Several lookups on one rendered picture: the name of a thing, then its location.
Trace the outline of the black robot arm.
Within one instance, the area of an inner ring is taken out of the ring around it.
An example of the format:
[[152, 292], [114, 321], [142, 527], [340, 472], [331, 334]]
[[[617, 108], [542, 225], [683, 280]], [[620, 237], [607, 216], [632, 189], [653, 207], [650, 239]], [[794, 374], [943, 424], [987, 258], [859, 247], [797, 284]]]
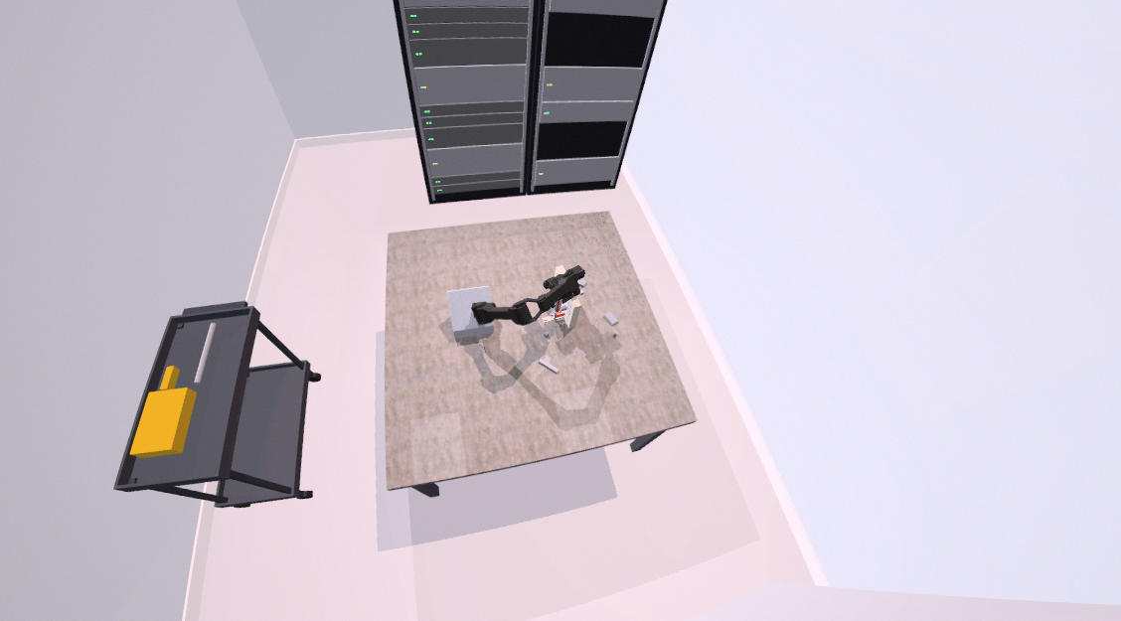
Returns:
[[[494, 303], [479, 302], [472, 304], [472, 312], [474, 317], [478, 318], [479, 325], [490, 324], [494, 319], [511, 319], [516, 325], [526, 326], [537, 321], [541, 316], [541, 313], [552, 309], [552, 305], [567, 293], [575, 293], [578, 288], [578, 280], [585, 275], [583, 268], [576, 265], [575, 268], [568, 269], [565, 275], [556, 275], [546, 281], [544, 281], [544, 287], [550, 289], [552, 291], [545, 294], [537, 299], [526, 298], [512, 304], [511, 307], [495, 307]], [[555, 287], [553, 287], [553, 285]], [[537, 315], [532, 317], [531, 310], [528, 309], [526, 302], [535, 302], [538, 304]]]

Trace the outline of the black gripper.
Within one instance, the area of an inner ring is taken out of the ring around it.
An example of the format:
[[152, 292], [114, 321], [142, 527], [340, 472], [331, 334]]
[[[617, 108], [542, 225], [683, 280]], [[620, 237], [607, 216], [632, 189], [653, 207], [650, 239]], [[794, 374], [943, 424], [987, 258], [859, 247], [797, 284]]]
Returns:
[[[545, 294], [546, 294], [546, 293], [545, 293]], [[541, 297], [541, 296], [544, 296], [545, 294], [543, 294], [543, 295], [540, 295], [540, 296], [538, 296], [538, 297]], [[572, 294], [574, 294], [574, 295], [572, 295]], [[577, 290], [576, 290], [575, 293], [567, 293], [566, 295], [564, 295], [564, 296], [563, 296], [563, 297], [560, 298], [560, 300], [562, 300], [562, 304], [564, 304], [564, 303], [565, 303], [566, 300], [569, 300], [571, 298], [574, 298], [574, 296], [577, 296], [577, 295], [580, 295], [580, 288], [578, 288], [578, 289], [577, 289]], [[550, 307], [550, 308], [554, 308], [555, 306], [556, 306], [556, 304], [552, 305], [552, 307]]]

